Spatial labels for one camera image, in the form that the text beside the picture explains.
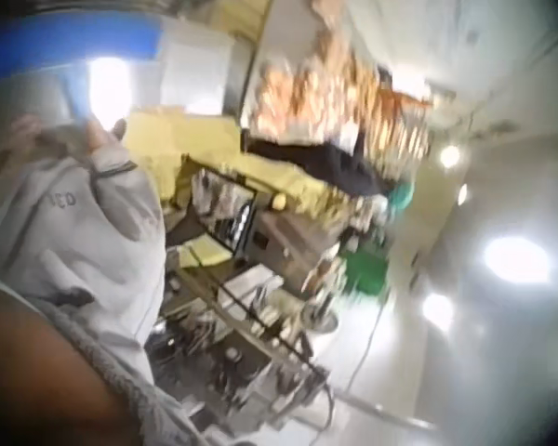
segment light fixture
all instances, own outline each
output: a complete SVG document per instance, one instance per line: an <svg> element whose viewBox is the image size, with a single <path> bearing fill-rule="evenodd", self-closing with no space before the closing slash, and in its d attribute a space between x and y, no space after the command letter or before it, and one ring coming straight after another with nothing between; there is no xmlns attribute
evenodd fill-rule
<svg viewBox="0 0 558 446"><path fill-rule="evenodd" d="M89 100L91 111L106 130L128 115L132 106L130 70L116 58L89 62Z"/></svg>
<svg viewBox="0 0 558 446"><path fill-rule="evenodd" d="M521 237L494 240L485 249L485 263L501 279L513 283L544 283L550 274L546 252Z"/></svg>
<svg viewBox="0 0 558 446"><path fill-rule="evenodd" d="M462 206L467 201L467 195L468 195L467 185L464 184L463 186L461 186L461 189L458 191L457 204L459 206Z"/></svg>
<svg viewBox="0 0 558 446"><path fill-rule="evenodd" d="M410 67L400 67L392 72L392 90L417 99L428 98L432 93L424 77Z"/></svg>
<svg viewBox="0 0 558 446"><path fill-rule="evenodd" d="M461 152L457 146L447 146L440 152L440 163L445 169L450 169L458 164Z"/></svg>
<svg viewBox="0 0 558 446"><path fill-rule="evenodd" d="M455 309L448 297L432 293L426 297L421 309L424 317L440 330L445 333L450 330Z"/></svg>

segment cable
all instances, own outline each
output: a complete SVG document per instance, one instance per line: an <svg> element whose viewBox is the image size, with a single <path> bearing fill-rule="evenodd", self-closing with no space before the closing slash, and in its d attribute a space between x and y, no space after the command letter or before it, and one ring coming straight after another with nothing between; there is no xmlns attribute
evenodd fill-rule
<svg viewBox="0 0 558 446"><path fill-rule="evenodd" d="M252 319L254 321L256 321L257 323L259 323L265 330L270 330L271 327L269 327L264 321L262 321L262 319L259 318L258 314L256 314L254 311L252 311L252 309L250 309L246 305L244 305L244 303L238 297L236 297L223 283L221 283L221 281L215 276L215 274L211 273L210 271L208 271L206 269L206 267L203 265L203 262L201 261L201 258L198 256L198 254L196 254L194 252L194 249L191 246L186 246L186 247L190 251L191 255L194 257L194 260L196 260L196 263L198 263L198 266L199 266L200 270L203 271L208 276L208 278L211 281L213 281L219 288L221 288L221 290L223 290L230 297L230 299L234 302L235 305L237 305L243 311L245 311L246 314L248 314L250 317L252 317ZM333 392L332 392L330 386L328 385L328 383L326 382L326 376L325 376L325 374L320 372L316 368L316 366L314 366L305 356L303 356L299 351L297 351L295 348L293 348L291 346L291 344L286 342L284 340L284 338L281 337L280 334L278 336L276 336L275 338L279 341L280 344L282 344L285 348L287 348L291 353L296 355L296 357L301 362L306 364L310 368L310 370L312 370L317 376L322 378L322 380L324 382L323 383L323 390L326 392L326 395L328 397L329 415L326 419L325 427L323 427L323 429L319 432L319 435L321 435L322 433L327 431L332 426L333 416L334 416L334 412L335 412L335 400L334 400L334 397L333 397Z"/></svg>
<svg viewBox="0 0 558 446"><path fill-rule="evenodd" d="M347 392L352 390L352 386L353 386L353 383L355 382L355 378L357 378L357 375L360 373L360 371L362 370L362 367L364 366L365 360L367 360L367 358L368 358L368 354L370 353L372 343L374 342L374 335L376 334L376 331L379 328L379 322L380 322L380 318L382 317L382 312L384 311L384 308L387 306L387 303L389 302L390 297L391 297L391 292L388 292L387 298L386 298L384 304L382 306L380 306L379 314L377 315L376 320L374 322L374 327L372 327L372 332L370 332L370 336L368 337L368 341L367 341L366 346L365 346L364 354L362 355L362 358L360 359L357 366L355 367L355 370L353 371L352 377L350 378L349 382L347 383L347 386L345 387Z"/></svg>

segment person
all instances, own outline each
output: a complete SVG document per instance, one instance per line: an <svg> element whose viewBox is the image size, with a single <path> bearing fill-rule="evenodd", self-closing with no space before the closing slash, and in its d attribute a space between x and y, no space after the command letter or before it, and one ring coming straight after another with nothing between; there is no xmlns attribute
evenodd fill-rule
<svg viewBox="0 0 558 446"><path fill-rule="evenodd" d="M397 182L383 178L364 159L364 145L363 130L355 141L352 154L332 142L312 145L278 144L251 138L247 131L242 132L242 149L247 153L295 164L311 177L320 179L352 197L389 196Z"/></svg>
<svg viewBox="0 0 558 446"><path fill-rule="evenodd" d="M0 145L0 444L206 444L153 382L165 230L147 175L95 118Z"/></svg>

